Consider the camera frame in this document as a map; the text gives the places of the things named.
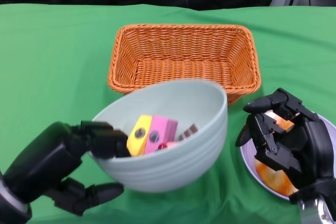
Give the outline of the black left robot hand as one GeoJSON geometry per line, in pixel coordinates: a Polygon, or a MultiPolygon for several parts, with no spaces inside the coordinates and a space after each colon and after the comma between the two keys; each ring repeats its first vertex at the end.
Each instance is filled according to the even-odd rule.
{"type": "Polygon", "coordinates": [[[78,216],[117,198],[124,192],[119,183],[85,187],[69,175],[87,152],[99,159],[129,157],[127,139],[106,122],[51,124],[1,174],[1,222],[26,223],[30,203],[43,195],[78,216]]]}

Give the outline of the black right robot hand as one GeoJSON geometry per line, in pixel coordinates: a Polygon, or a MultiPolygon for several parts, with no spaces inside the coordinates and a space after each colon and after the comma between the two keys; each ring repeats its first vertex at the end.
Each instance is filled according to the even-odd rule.
{"type": "Polygon", "coordinates": [[[252,141],[256,160],[282,170],[298,190],[335,192],[333,146],[316,113],[282,88],[252,100],[243,110],[248,117],[237,147],[252,141]]]}

